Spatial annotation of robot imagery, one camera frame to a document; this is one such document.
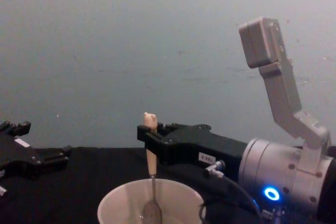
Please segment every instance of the label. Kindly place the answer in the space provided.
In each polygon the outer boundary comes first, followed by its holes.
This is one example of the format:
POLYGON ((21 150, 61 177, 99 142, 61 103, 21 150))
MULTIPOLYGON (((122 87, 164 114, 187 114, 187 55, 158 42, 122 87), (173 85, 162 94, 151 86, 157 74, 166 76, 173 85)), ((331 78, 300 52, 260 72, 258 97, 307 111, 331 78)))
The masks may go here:
POLYGON ((22 139, 17 138, 16 140, 14 140, 16 143, 22 145, 23 147, 27 148, 30 147, 30 145, 28 143, 26 143, 25 141, 23 141, 22 139))
POLYGON ((210 156, 202 152, 198 154, 198 160, 210 165, 213 165, 216 162, 216 158, 214 156, 210 156))

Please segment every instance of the white cup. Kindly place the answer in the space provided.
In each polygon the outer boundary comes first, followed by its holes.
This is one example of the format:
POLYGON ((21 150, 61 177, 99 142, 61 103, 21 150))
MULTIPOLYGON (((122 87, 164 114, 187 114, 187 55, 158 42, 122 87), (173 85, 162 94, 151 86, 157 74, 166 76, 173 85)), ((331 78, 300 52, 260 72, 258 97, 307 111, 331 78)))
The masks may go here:
MULTIPOLYGON (((110 191, 100 202, 100 224, 141 224, 143 206, 152 199, 152 181, 137 180, 110 191)), ((167 179, 156 179, 156 199, 163 224, 201 224, 198 216, 204 202, 194 189, 167 179)))

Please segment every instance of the robotic arm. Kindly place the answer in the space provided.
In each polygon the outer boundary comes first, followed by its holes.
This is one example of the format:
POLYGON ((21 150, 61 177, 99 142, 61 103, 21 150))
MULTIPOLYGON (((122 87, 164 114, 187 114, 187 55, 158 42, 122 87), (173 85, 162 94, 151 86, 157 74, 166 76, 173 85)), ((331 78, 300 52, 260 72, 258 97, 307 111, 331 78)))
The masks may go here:
POLYGON ((138 140, 167 165, 206 167, 223 161, 225 176, 238 182, 265 209, 288 207, 334 223, 336 159, 327 153, 330 134, 301 107, 279 23, 259 18, 241 25, 239 33, 247 64, 258 67, 264 79, 275 122, 294 138, 303 138, 302 149, 258 138, 245 144, 215 135, 205 124, 159 123, 157 132, 139 125, 138 140))

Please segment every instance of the black table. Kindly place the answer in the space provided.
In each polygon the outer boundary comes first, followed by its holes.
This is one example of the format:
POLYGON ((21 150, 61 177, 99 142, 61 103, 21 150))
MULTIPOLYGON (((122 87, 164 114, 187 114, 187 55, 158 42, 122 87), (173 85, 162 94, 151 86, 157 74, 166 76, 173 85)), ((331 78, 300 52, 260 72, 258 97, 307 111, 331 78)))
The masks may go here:
MULTIPOLYGON (((159 165, 157 171, 158 178, 184 183, 204 200, 238 197, 223 181, 204 178, 199 167, 159 165)), ((148 169, 143 148, 74 148, 65 170, 44 174, 36 180, 11 177, 1 182, 9 193, 0 199, 0 223, 98 224, 97 209, 102 198, 122 184, 144 178, 148 178, 148 169)), ((215 224, 258 223, 256 215, 224 205, 209 206, 207 220, 215 224)))

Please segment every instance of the gray wall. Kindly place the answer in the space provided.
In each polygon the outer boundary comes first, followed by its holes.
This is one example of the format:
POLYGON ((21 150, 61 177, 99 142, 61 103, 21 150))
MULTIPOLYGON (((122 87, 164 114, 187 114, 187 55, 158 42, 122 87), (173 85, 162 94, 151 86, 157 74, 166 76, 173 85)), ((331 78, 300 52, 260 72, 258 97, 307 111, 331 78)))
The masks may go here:
POLYGON ((143 112, 248 142, 293 140, 272 119, 238 24, 280 21, 302 105, 336 143, 335 0, 3 0, 1 119, 35 147, 143 146, 143 112))

